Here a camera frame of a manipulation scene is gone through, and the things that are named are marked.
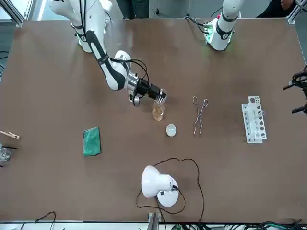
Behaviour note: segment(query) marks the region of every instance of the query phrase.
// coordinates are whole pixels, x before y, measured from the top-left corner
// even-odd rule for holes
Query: green cloth
[[[101,153],[99,128],[91,128],[83,131],[83,155],[95,156]]]

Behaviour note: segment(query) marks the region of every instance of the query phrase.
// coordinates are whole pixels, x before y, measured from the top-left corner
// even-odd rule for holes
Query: table surface
[[[304,66],[295,28],[286,19],[242,19],[226,51],[204,44],[183,19],[116,21],[108,27],[110,56],[143,60],[150,80],[168,91],[165,117],[152,101],[140,108],[125,90],[110,90],[92,54],[77,45],[69,22],[25,22],[16,30],[0,85],[0,127],[21,136],[0,170],[0,220],[146,221],[151,208],[135,198],[146,165],[193,158],[200,168],[206,222],[287,222],[306,218],[305,103],[301,89],[282,91]],[[193,136],[193,96],[207,98],[202,135]],[[260,96],[268,139],[247,144],[241,104]],[[177,126],[174,138],[165,127]],[[83,130],[99,126],[102,154],[82,155]],[[202,208],[191,162],[158,167],[179,184],[185,210],[166,221],[197,221]],[[156,205],[141,196],[140,205]],[[172,207],[182,207],[182,198]]]

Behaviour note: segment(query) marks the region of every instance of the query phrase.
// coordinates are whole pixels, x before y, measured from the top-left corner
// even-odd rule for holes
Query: white desk lamp
[[[163,175],[148,165],[142,175],[142,192],[146,198],[158,196],[164,207],[173,206],[179,197],[178,184],[170,175]]]

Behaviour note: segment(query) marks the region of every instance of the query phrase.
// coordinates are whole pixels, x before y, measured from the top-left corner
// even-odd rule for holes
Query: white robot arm
[[[110,58],[104,46],[105,10],[99,0],[49,0],[55,14],[71,21],[79,44],[85,52],[93,52],[108,86],[113,90],[128,89],[129,101],[139,106],[140,98],[148,95],[159,102],[166,99],[166,91],[130,71],[130,56],[118,51]]]
[[[243,3],[244,0],[224,0],[220,18],[205,24],[205,40],[214,49],[222,51],[228,46]]]

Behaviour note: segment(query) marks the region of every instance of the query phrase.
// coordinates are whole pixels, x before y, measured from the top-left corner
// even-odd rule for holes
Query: lamp base
[[[177,182],[174,179],[173,181],[174,181],[174,186],[178,187]],[[161,205],[163,205],[164,207],[172,207],[178,200],[179,191],[178,190],[160,191],[157,196]]]

